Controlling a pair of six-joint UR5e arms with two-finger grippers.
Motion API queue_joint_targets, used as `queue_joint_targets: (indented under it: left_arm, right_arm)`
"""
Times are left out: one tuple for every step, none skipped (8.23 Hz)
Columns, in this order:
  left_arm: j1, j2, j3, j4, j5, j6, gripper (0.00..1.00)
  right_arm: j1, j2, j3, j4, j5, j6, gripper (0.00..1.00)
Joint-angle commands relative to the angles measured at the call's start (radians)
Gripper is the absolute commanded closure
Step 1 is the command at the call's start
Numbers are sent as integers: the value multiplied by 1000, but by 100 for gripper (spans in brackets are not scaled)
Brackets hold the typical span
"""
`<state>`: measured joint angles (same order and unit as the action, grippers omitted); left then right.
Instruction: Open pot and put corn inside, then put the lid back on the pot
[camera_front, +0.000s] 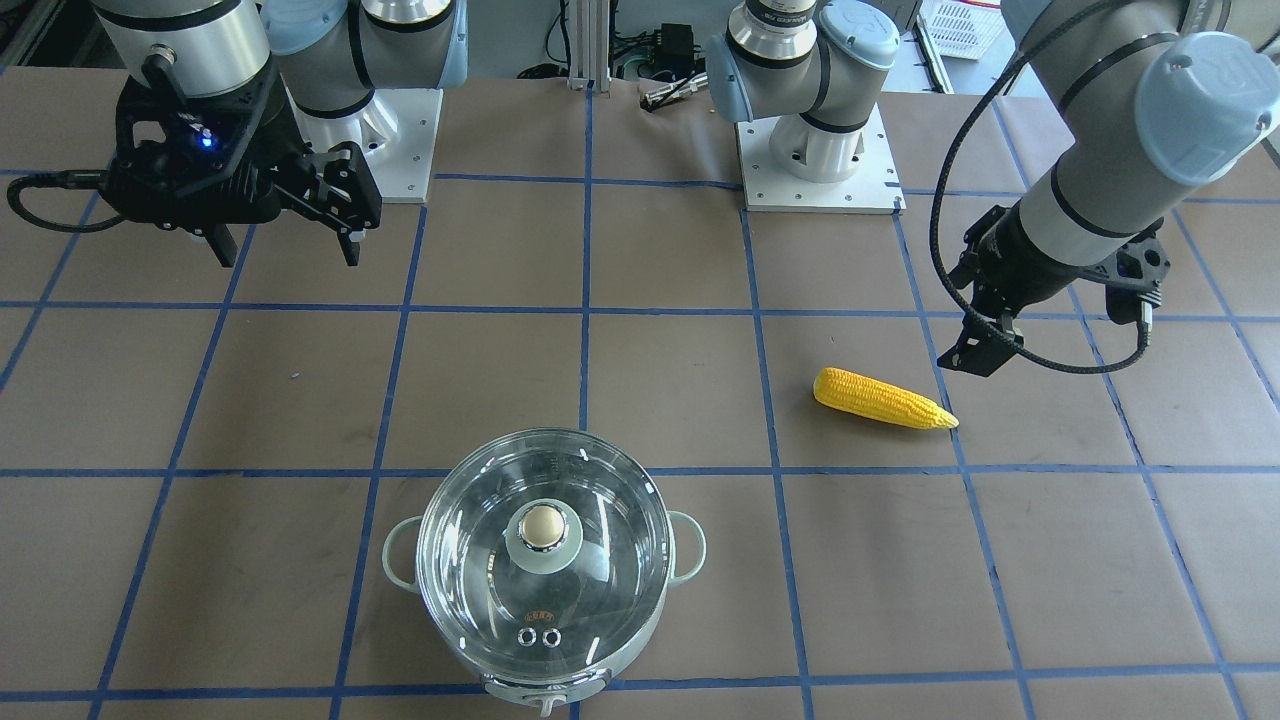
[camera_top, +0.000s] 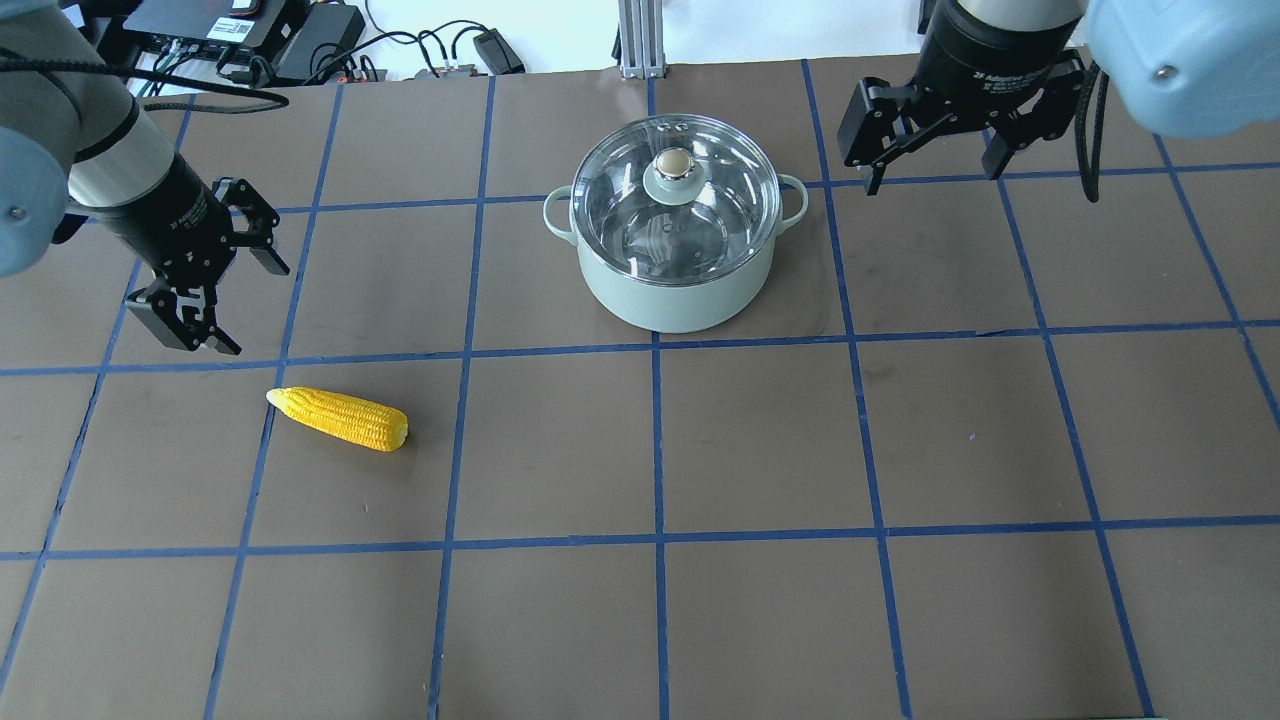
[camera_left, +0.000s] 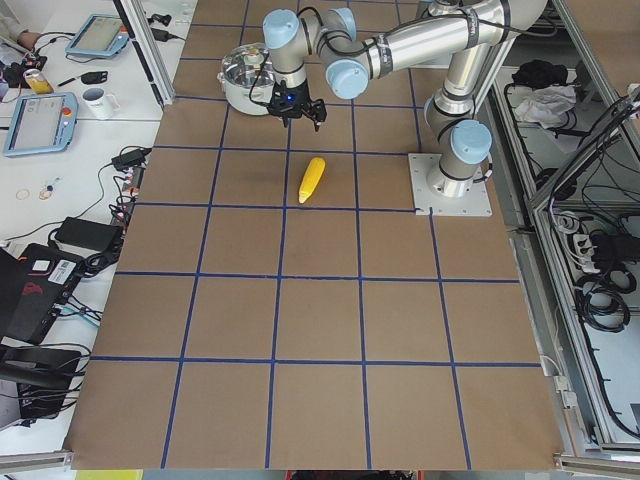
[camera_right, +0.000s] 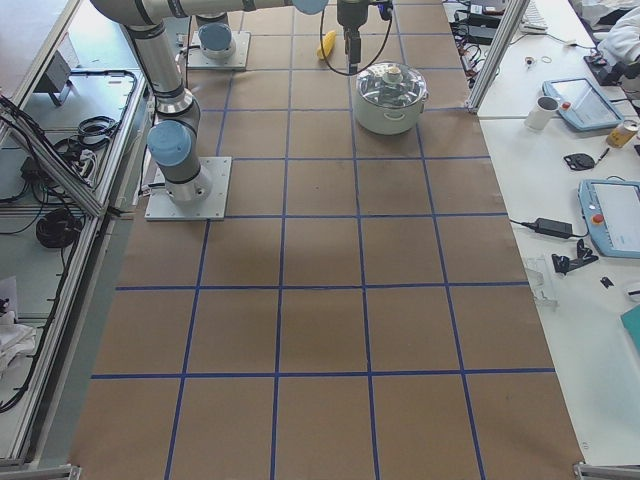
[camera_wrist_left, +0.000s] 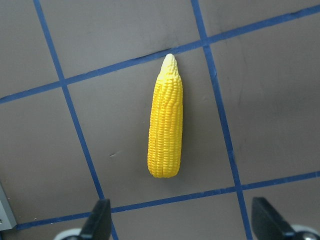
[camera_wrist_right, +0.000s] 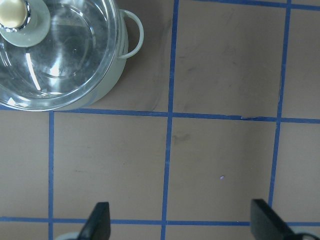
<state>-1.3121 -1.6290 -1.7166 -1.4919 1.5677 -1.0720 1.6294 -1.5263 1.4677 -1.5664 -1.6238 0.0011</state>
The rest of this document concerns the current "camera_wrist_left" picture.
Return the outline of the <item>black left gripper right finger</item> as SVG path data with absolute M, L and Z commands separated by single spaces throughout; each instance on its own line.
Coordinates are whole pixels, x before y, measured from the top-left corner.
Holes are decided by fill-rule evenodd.
M 291 240 L 295 230 L 264 197 L 251 203 L 251 226 L 258 240 Z

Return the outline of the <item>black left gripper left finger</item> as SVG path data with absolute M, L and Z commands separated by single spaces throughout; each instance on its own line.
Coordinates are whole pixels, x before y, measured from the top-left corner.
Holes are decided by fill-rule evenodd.
M 111 202 L 98 200 L 84 223 L 79 237 L 81 240 L 109 240 L 111 236 Z

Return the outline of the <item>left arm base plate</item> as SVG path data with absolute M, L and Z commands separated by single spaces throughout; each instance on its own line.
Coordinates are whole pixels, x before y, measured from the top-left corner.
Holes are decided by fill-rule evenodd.
M 15 228 L 16 218 L 6 196 L 4 188 L 0 185 L 0 230 L 6 231 Z

